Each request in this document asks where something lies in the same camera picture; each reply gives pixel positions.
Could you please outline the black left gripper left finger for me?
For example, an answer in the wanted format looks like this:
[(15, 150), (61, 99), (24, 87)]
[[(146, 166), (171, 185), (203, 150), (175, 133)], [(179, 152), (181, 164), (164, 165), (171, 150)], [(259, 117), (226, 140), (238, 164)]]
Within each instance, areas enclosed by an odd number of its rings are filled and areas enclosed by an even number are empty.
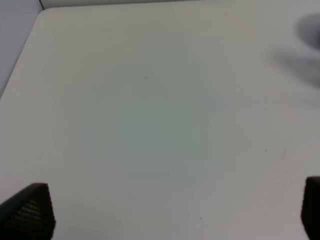
[(51, 240), (55, 227), (46, 183), (32, 183), (0, 204), (2, 240)]

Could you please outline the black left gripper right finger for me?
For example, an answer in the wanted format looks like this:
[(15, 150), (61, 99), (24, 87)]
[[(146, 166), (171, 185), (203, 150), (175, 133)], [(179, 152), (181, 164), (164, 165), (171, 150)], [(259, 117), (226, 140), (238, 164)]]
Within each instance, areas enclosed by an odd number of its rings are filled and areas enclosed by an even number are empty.
[(306, 178), (301, 222), (309, 240), (320, 240), (320, 177)]

